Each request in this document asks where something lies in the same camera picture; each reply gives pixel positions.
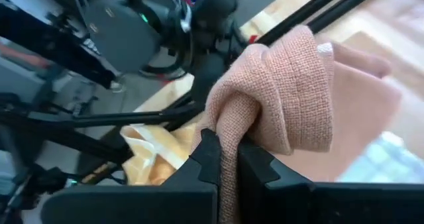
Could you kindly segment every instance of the pink cloth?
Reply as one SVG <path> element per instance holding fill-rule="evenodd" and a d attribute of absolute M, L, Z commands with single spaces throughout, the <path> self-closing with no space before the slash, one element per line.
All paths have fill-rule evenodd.
<path fill-rule="evenodd" d="M 192 150 L 201 129 L 219 136 L 220 223 L 239 222 L 237 145 L 246 133 L 277 154 L 330 151 L 336 67 L 331 48 L 319 52 L 311 31 L 298 26 L 271 48 L 250 45 L 214 85 Z"/>

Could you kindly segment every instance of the beige surface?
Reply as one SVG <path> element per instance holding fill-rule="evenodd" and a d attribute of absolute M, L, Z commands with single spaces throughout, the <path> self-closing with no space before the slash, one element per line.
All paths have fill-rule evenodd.
<path fill-rule="evenodd" d="M 309 0 L 275 0 L 242 26 L 245 36 L 262 35 Z M 402 106 L 389 131 L 424 158 L 424 0 L 368 0 L 319 34 L 395 62 L 387 82 L 400 88 Z M 168 84 L 137 111 L 167 107 L 190 89 L 192 76 Z"/>

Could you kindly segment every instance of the gray floor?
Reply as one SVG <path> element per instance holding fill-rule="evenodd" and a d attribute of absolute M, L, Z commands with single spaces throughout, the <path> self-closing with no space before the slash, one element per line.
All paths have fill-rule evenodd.
<path fill-rule="evenodd" d="M 242 25 L 263 8 L 265 8 L 273 0 L 238 1 L 239 6 L 235 17 L 238 24 Z M 127 90 L 124 93 L 111 93 L 110 91 L 98 87 L 96 95 L 99 98 L 99 101 L 95 102 L 92 112 L 96 114 L 131 112 L 143 101 L 158 91 L 162 86 L 160 82 L 145 80 L 134 75 L 128 75 L 125 78 L 125 85 Z M 75 89 L 75 86 L 75 82 L 72 82 L 64 88 L 64 91 L 58 98 L 61 103 L 66 103 L 67 99 L 69 99 L 69 94 Z M 85 132 L 95 138 L 99 138 L 109 129 L 110 127 L 90 128 Z M 45 168 L 58 166 L 65 172 L 73 172 L 76 168 L 76 160 L 78 159 L 78 155 L 78 151 L 54 143 L 49 143 L 38 159 L 38 163 Z M 40 206 L 41 205 L 39 205 L 35 210 L 26 211 L 23 213 L 25 223 L 40 223 Z"/>

